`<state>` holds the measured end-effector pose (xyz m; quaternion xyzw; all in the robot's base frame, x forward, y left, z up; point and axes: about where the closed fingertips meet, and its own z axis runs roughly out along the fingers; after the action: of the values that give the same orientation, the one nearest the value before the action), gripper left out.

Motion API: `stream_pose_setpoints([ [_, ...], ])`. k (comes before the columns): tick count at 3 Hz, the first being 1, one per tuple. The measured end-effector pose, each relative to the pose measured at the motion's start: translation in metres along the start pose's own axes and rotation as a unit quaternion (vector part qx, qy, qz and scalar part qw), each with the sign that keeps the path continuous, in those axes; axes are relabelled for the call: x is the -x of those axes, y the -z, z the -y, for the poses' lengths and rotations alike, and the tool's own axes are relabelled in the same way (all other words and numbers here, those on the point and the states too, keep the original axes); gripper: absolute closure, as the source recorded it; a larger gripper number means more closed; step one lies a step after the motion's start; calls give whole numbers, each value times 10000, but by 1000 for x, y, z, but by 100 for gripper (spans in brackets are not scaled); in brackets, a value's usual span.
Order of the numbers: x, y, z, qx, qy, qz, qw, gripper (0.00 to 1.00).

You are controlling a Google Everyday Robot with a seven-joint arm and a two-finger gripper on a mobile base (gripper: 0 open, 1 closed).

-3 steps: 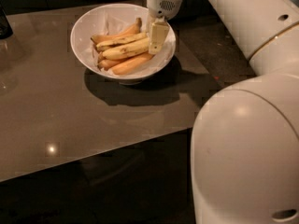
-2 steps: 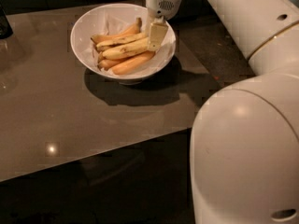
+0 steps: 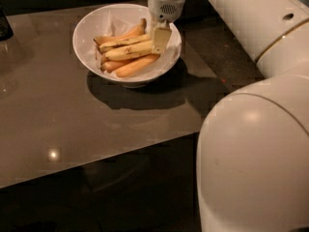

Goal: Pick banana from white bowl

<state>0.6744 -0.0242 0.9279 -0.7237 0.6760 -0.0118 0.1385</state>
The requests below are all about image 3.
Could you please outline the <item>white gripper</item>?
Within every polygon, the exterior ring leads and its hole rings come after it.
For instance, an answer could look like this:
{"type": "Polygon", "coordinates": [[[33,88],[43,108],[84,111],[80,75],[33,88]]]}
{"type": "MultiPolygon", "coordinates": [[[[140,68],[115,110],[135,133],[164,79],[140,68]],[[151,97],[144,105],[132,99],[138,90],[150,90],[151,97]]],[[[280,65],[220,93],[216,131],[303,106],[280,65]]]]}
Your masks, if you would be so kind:
{"type": "Polygon", "coordinates": [[[162,54],[170,40],[171,22],[182,14],[185,0],[148,0],[152,20],[151,27],[152,54],[162,54]]]}

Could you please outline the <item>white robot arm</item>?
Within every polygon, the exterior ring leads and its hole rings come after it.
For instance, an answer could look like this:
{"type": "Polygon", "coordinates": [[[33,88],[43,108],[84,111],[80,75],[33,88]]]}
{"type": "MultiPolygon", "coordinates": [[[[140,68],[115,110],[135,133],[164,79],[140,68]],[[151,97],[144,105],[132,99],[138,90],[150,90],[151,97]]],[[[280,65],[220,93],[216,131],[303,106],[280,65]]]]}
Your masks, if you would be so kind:
{"type": "Polygon", "coordinates": [[[203,232],[308,232],[309,9],[208,0],[263,80],[219,101],[196,156],[203,232]]]}

